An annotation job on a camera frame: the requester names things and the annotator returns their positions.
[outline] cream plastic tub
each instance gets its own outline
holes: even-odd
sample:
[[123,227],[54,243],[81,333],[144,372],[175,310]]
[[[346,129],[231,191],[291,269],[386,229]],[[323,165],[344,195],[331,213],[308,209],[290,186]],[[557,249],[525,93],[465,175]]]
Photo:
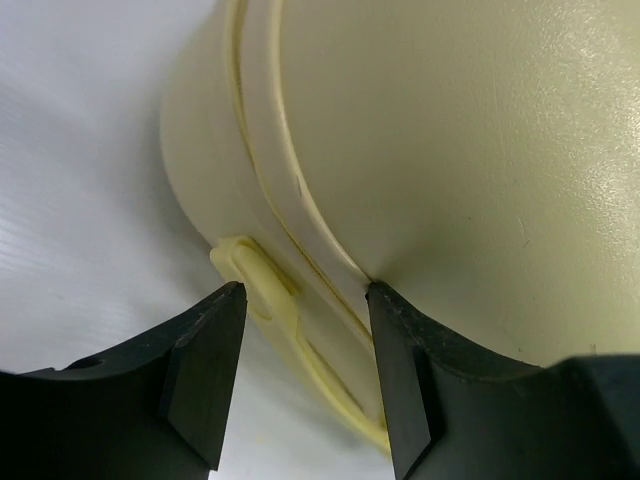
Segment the cream plastic tub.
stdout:
[[388,448],[364,294],[499,353],[640,350],[640,2],[226,0],[167,171],[252,318]]

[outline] scratch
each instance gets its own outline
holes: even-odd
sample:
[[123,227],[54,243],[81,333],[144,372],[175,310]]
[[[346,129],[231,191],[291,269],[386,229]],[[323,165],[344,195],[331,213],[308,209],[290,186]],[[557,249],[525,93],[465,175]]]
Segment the scratch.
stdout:
[[524,248],[529,245],[531,239],[529,238],[529,235],[527,235],[527,227],[525,226],[524,220],[522,220],[522,217],[520,215],[518,215],[518,222],[520,222],[520,234],[522,235],[522,238],[524,240],[522,248]]

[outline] white corrugated surface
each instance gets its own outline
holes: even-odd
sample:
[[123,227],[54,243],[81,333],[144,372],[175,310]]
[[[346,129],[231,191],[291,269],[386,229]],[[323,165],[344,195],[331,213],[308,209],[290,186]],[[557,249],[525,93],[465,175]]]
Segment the white corrugated surface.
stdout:
[[[54,366],[220,280],[162,170],[168,69],[213,0],[0,0],[0,368]],[[391,479],[248,325],[221,472]]]

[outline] plastic latch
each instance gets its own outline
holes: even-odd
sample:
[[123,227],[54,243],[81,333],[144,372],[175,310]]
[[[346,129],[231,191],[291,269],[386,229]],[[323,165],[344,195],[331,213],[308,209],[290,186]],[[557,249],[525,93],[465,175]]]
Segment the plastic latch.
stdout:
[[220,239],[210,258],[226,281],[244,283],[249,316],[283,360],[318,391],[344,423],[389,452],[384,425],[364,414],[304,336],[294,298],[298,291],[284,272],[253,239],[244,236]]

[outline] plastic container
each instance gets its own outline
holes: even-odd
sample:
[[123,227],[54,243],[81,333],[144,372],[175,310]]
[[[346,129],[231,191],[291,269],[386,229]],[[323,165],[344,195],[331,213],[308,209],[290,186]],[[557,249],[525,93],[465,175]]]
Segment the plastic container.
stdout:
[[178,199],[379,446],[370,279],[534,364],[640,350],[639,5],[226,0],[183,53]]

